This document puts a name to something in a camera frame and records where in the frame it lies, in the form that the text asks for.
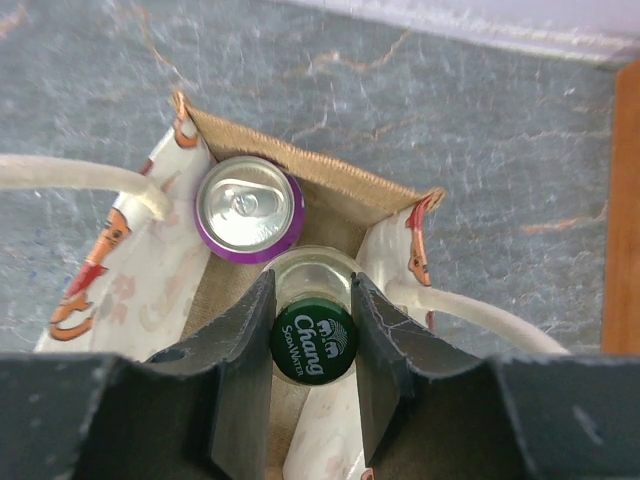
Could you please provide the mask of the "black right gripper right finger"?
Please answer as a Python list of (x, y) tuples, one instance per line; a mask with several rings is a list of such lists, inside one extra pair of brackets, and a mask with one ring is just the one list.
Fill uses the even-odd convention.
[(352, 278), (364, 459), (378, 479), (635, 479), (639, 361), (470, 355)]

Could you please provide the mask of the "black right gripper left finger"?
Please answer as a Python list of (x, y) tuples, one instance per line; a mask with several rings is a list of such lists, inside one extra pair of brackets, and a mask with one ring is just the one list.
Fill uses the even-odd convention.
[(1, 358), (5, 479), (261, 479), (275, 279), (145, 362), (114, 354)]

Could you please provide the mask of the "brown canvas bag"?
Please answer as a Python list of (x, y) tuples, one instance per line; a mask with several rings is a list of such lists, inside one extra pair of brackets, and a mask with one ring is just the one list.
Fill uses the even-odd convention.
[[(161, 347), (204, 326), (206, 315), (231, 306), (257, 277), (262, 264), (232, 263), (209, 253), (196, 233), (193, 207), (196, 190), (216, 163), (248, 156), (275, 162), (290, 175), (292, 192), (301, 193), (305, 220), (293, 230), (291, 245), (334, 248), (364, 261), (378, 286), (404, 282), (403, 287), (431, 287), (422, 241), (425, 213), (438, 208), (442, 188), (424, 194), (384, 180), (328, 156), (307, 152), (249, 128), (210, 116), (190, 105), (183, 92), (173, 94), (174, 126), (156, 145), (140, 175), (148, 176), (173, 202), (173, 210), (157, 220), (139, 202), (140, 196), (120, 192), (94, 249), (72, 280), (49, 326), (39, 340), (39, 353), (117, 352), (146, 360)], [(454, 307), (464, 319), (488, 328), (534, 353), (568, 353), (536, 327), (497, 307), (435, 290), (436, 305)], [(355, 376), (337, 387), (284, 386), (276, 381), (272, 396), (266, 479), (368, 479), (360, 433), (347, 421), (346, 407), (356, 405)], [(18, 405), (1, 407), (17, 420)], [(54, 441), (62, 447), (62, 418), (52, 420)], [(38, 458), (27, 453), (44, 433), (18, 446), (1, 420), (1, 479), (71, 479), (71, 463), (62, 453)]]

